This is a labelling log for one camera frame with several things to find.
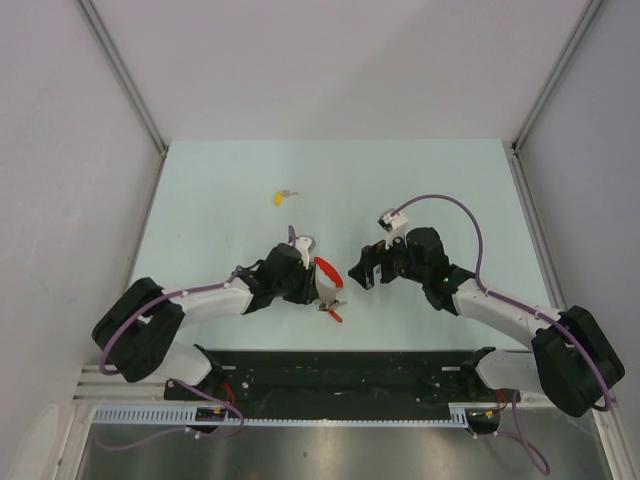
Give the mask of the red handled metal key holder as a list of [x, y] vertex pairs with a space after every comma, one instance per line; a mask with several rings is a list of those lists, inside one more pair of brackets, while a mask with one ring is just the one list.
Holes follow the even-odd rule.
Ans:
[[342, 304], [338, 295], [344, 288], [344, 280], [338, 270], [327, 260], [316, 256], [313, 263], [315, 266], [315, 286], [318, 293], [316, 300], [318, 309], [336, 314], [337, 308]]

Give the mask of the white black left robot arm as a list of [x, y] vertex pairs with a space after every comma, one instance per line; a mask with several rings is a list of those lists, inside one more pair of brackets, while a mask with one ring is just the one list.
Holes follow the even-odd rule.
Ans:
[[92, 331], [101, 350], [100, 372], [121, 375], [129, 383], [158, 374], [184, 382], [199, 399], [214, 397], [221, 387], [220, 374], [200, 348], [176, 341], [179, 330], [218, 317], [248, 315], [278, 298], [313, 303], [319, 298], [314, 248], [314, 238], [299, 236], [210, 285], [169, 291], [149, 277], [138, 279]]

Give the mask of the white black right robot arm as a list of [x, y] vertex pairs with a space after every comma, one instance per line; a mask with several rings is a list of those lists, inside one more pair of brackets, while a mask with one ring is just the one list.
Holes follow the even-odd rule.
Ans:
[[418, 283], [434, 309], [478, 321], [524, 346], [522, 352], [484, 347], [472, 356], [461, 388], [473, 401], [484, 401], [497, 389], [526, 391], [580, 417], [625, 376], [588, 310], [536, 307], [481, 289], [475, 273], [450, 262], [431, 227], [364, 246], [348, 274], [366, 290], [397, 278]]

